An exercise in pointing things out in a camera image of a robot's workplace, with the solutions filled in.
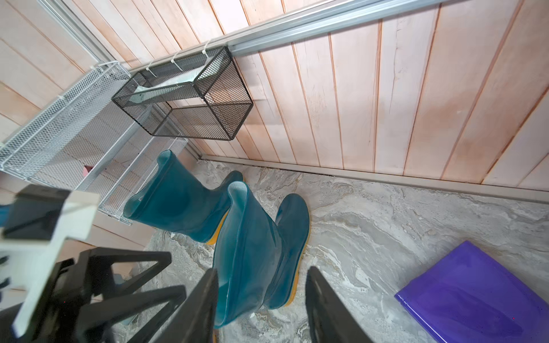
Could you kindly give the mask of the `teal rain boot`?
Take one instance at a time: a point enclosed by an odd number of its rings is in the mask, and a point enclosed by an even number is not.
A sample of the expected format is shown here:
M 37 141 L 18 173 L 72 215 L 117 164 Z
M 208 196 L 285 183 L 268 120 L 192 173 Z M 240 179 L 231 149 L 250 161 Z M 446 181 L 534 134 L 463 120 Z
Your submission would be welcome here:
M 217 241 L 231 207 L 227 188 L 242 182 L 241 172 L 230 172 L 210 190 L 191 174 L 170 150 L 157 157 L 157 171 L 124 206 L 124 216 L 157 229 L 184 234 L 208 245 Z
M 273 219 L 244 182 L 227 189 L 231 207 L 214 249 L 218 275 L 214 328 L 261 308 L 292 303 L 310 236 L 310 213 L 299 194 L 287 195 Z

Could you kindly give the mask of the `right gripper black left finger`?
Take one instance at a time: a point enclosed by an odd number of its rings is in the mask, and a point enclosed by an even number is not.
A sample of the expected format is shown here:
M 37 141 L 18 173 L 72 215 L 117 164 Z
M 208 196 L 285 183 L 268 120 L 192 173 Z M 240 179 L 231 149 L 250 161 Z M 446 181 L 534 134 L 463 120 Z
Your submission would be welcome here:
M 208 269 L 156 342 L 216 342 L 218 291 L 217 270 Z

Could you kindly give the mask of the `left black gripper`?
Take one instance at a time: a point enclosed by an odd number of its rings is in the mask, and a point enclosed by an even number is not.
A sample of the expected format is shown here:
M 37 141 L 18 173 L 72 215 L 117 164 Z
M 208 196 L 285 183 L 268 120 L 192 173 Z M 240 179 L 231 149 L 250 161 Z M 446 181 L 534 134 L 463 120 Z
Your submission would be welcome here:
M 131 342 L 149 342 L 187 298 L 184 286 L 135 293 L 172 262 L 169 252 L 98 247 L 55 264 L 30 324 L 17 337 L 21 304 L 1 311 L 2 342 L 111 342 L 112 326 L 157 305 L 164 307 Z M 92 304 L 94 296 L 106 301 Z

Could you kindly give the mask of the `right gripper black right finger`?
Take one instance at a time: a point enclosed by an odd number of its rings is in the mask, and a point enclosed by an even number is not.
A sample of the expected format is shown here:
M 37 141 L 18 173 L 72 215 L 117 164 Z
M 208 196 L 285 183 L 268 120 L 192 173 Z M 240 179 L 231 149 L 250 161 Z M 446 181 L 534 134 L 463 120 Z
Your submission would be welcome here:
M 373 342 L 317 267 L 307 271 L 305 304 L 312 342 Z

